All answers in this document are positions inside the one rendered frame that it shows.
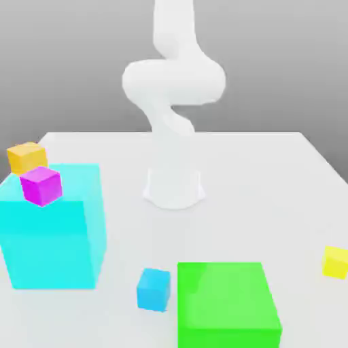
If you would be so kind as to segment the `large cyan box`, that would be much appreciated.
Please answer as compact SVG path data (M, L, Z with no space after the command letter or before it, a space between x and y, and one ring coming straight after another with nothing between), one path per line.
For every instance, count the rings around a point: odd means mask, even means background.
M20 180L0 184L0 248L13 288L94 289L107 247L98 164L53 164L63 195L39 207Z

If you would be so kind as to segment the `large green box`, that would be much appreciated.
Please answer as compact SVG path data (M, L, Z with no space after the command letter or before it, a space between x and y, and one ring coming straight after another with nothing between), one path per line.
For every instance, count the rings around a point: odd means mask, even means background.
M279 348L281 334L261 263L178 263L177 348Z

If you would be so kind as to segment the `small orange cube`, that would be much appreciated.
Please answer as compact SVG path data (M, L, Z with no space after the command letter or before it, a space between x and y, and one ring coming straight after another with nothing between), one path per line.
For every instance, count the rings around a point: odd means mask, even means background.
M26 142L7 148L11 172L22 175L37 167L47 167L46 150L38 143Z

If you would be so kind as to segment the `small yellow cube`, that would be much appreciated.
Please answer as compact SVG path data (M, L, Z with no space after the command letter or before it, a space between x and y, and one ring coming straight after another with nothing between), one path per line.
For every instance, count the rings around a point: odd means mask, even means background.
M322 273L328 277L345 279L348 274L348 249L325 246Z

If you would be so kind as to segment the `small blue cube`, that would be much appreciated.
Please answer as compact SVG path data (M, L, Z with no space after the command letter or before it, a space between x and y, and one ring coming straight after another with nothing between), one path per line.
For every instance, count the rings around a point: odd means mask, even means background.
M165 312L170 295L170 272L145 268L137 284L137 306L140 309Z

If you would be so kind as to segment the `small magenta cube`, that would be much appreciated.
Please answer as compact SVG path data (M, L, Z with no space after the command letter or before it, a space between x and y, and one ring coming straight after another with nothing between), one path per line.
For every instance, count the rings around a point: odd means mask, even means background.
M60 173L48 167L37 167L20 176L24 198L44 207L62 196Z

